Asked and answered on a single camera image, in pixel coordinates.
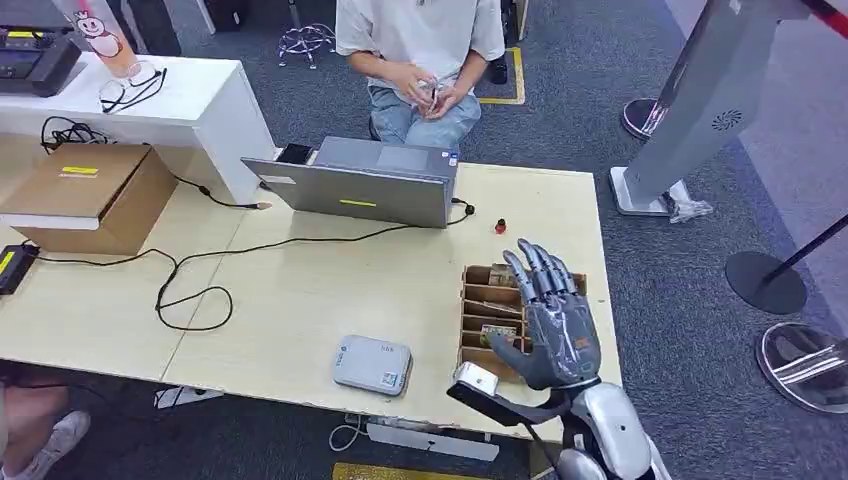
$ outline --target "white cable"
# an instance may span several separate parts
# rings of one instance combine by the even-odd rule
[[[348,448],[350,448],[351,445],[353,445],[353,442],[355,442],[356,439],[359,438],[360,435],[368,435],[368,432],[362,431],[361,428],[362,428],[362,415],[356,416],[356,426],[355,427],[345,424],[345,425],[339,425],[338,427],[334,428],[333,431],[330,432],[330,439],[329,439],[330,450],[332,450],[334,452],[343,452],[343,451],[347,450]],[[343,446],[337,447],[337,446],[333,445],[333,437],[336,435],[336,433],[338,433],[342,430],[353,430],[353,437],[350,439],[349,442],[347,442]]]

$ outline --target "robot finger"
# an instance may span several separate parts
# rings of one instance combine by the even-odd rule
[[[527,257],[527,263],[530,265],[530,271],[532,272],[533,281],[537,287],[537,293],[539,293],[539,295],[546,296],[553,292],[554,289],[551,286],[551,279],[548,277],[548,273],[542,269],[542,259],[533,244],[523,238],[519,238],[518,248],[520,248]]]
[[[489,340],[489,345],[492,346],[495,355],[518,372],[519,375],[529,376],[533,374],[534,369],[530,356],[516,349],[507,337],[496,333],[487,333],[486,338]]]
[[[512,274],[515,275],[515,279],[518,281],[518,289],[521,291],[521,298],[524,300],[524,304],[526,305],[539,301],[539,295],[536,293],[536,288],[533,287],[533,282],[530,281],[530,277],[528,277],[527,272],[524,271],[524,265],[521,263],[518,256],[509,250],[504,250],[503,255],[504,260],[507,265],[509,265],[510,270],[512,270]]]
[[[539,253],[539,259],[542,260],[542,271],[550,278],[554,291],[561,292],[565,290],[565,277],[557,273],[557,267],[548,251],[541,245],[533,245],[533,247]]]
[[[565,266],[565,262],[555,255],[551,256],[551,260],[554,263],[555,275],[561,276],[565,281],[565,291],[572,295],[576,294],[577,284],[574,283],[574,277],[571,275],[571,272],[568,271],[568,267]]]

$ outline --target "humanoid robot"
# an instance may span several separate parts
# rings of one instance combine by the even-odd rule
[[[461,365],[448,395],[505,426],[527,427],[561,480],[671,480],[659,451],[642,429],[624,390],[598,376],[601,349],[586,297],[562,260],[521,239],[529,274],[504,251],[518,282],[533,352],[516,350],[504,336],[488,333],[492,350],[534,390],[550,389],[537,407],[497,394],[498,377],[472,363]],[[563,450],[545,450],[533,425],[559,417]]]

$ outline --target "cardboard box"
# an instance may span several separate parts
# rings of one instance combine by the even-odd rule
[[[65,144],[0,204],[50,252],[135,255],[177,181],[148,145]]]
[[[521,292],[515,278],[510,274],[511,281],[504,282],[501,278],[503,275],[495,273],[492,267],[469,265],[462,274],[462,319],[457,366],[463,362],[472,362],[503,381],[520,383],[523,382],[521,376],[501,360],[483,339],[484,326],[507,327],[515,329],[515,348],[522,353],[533,351],[533,340],[527,331]],[[578,293],[585,296],[586,276],[575,273],[574,282]]]

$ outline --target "wooden desk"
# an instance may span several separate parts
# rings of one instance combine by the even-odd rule
[[[448,230],[404,230],[356,243],[296,244],[231,256],[213,283],[232,291],[235,313],[213,332],[183,338],[163,381],[339,411],[401,417],[465,430],[526,436],[449,398],[457,363],[461,274],[501,259],[527,237],[588,274],[589,299],[603,347],[602,376],[621,383],[601,230],[591,174],[463,164],[456,195],[477,214]],[[275,208],[246,215],[230,248],[289,237],[353,237],[385,224]],[[461,210],[457,207],[454,217]],[[505,218],[508,230],[493,226]],[[226,308],[203,299],[192,326],[212,324]],[[332,381],[333,352],[344,335],[408,345],[413,366],[398,398]],[[506,385],[501,393],[534,404],[545,394]],[[539,429],[562,439],[558,421]]]
[[[0,137],[0,198],[43,156],[31,137]],[[244,215],[180,185],[143,250],[156,247],[179,258],[226,248]],[[17,232],[0,224],[0,245],[21,241]],[[166,300],[205,288],[217,267],[217,259],[188,265]],[[36,262],[15,295],[0,297],[0,358],[158,381],[182,338],[182,332],[166,328],[153,311],[169,273],[170,262],[159,256],[109,268]],[[187,325],[199,302],[166,310],[168,320]]]

